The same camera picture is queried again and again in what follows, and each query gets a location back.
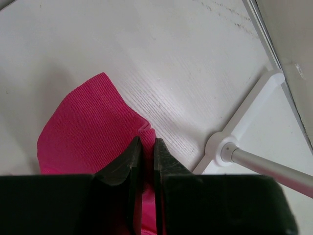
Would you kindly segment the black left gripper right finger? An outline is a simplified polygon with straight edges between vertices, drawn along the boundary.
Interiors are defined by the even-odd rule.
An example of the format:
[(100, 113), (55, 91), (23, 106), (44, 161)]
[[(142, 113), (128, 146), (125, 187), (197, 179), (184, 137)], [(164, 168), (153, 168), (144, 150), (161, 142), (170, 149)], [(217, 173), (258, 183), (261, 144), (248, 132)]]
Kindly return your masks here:
[(281, 187), (262, 175), (195, 175), (154, 145), (156, 228), (160, 235), (296, 235)]

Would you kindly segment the pink trousers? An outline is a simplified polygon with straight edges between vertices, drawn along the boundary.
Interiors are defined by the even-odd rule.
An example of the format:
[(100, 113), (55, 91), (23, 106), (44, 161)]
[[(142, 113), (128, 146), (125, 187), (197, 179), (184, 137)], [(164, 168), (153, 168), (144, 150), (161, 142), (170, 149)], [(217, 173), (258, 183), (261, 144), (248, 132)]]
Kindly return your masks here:
[(71, 91), (37, 141), (42, 174), (94, 174), (122, 154), (134, 137), (143, 146), (141, 232), (157, 233), (154, 190), (155, 130), (129, 107), (105, 73)]

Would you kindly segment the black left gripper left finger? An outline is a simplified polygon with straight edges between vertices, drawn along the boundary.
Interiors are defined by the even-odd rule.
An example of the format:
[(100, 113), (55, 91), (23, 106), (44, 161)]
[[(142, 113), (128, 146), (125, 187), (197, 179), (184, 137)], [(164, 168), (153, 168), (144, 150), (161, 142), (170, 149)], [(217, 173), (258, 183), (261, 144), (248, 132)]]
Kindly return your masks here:
[(2, 176), (3, 235), (138, 235), (142, 144), (95, 174)]

